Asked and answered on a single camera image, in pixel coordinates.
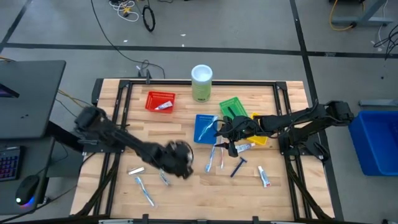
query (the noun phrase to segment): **green basket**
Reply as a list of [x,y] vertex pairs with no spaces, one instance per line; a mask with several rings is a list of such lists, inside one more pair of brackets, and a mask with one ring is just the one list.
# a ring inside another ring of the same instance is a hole
[[224,116],[229,116],[231,119],[234,118],[233,114],[228,109],[231,108],[235,116],[248,116],[246,110],[244,110],[242,103],[239,101],[238,97],[231,98],[220,103],[221,112]]

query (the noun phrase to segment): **white cable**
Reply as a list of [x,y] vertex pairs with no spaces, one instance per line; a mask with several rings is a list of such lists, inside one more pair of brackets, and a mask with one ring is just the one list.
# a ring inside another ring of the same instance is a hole
[[[388,0],[387,0],[386,3],[384,4],[383,10],[382,10],[383,18],[384,18],[384,15],[385,15],[385,10],[386,10],[387,3],[388,3]],[[378,34],[378,36],[379,36],[379,42],[381,42],[380,31],[381,31],[381,28],[382,28],[382,27],[383,27],[383,25],[380,26],[379,31],[377,32],[377,34]]]
[[134,1],[125,1],[125,2],[121,2],[121,3],[119,3],[119,5],[114,5],[114,4],[112,4],[111,1],[110,1],[110,2],[109,2],[109,5],[111,5],[112,8],[113,8],[115,11],[117,11],[118,16],[119,16],[120,18],[124,19],[125,21],[129,21],[129,22],[137,22],[137,21],[138,21],[138,19],[139,19],[139,14],[136,13],[136,12],[131,12],[131,11],[127,12],[128,14],[135,14],[135,15],[137,16],[137,19],[134,19],[134,20],[127,19],[127,18],[125,18],[124,16],[120,15],[120,12],[123,12],[123,11],[124,11],[124,8],[132,9],[132,8],[136,5],[136,3],[135,3]]

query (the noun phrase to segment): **computer mouse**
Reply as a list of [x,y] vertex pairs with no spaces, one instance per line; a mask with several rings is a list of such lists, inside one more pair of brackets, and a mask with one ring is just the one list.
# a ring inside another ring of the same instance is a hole
[[36,187],[39,184],[37,175],[27,176],[19,185],[15,194],[15,200],[18,205],[25,205],[33,197]]

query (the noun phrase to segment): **blue plastic bin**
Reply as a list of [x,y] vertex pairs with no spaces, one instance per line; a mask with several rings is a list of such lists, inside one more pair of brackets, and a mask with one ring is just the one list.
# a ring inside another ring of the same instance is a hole
[[365,175],[398,175],[398,111],[361,111],[349,131]]
[[204,135],[201,137],[199,141],[199,136],[201,132],[210,124],[213,122],[214,115],[207,115],[207,114],[197,114],[196,120],[195,120],[195,132],[193,134],[193,141],[196,143],[202,143],[202,144],[211,144],[214,145],[217,142],[217,138],[214,137],[216,134],[216,131],[214,128],[209,128],[207,132],[204,133]]

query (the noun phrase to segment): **yellow container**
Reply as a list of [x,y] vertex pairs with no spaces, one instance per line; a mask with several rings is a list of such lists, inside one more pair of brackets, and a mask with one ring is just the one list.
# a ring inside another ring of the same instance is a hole
[[[253,119],[253,117],[256,115],[259,115],[259,114],[254,112],[250,115],[250,118]],[[267,139],[268,139],[268,137],[263,137],[263,136],[253,136],[253,137],[247,138],[247,140],[254,142],[256,144],[262,145],[262,146],[267,143]]]

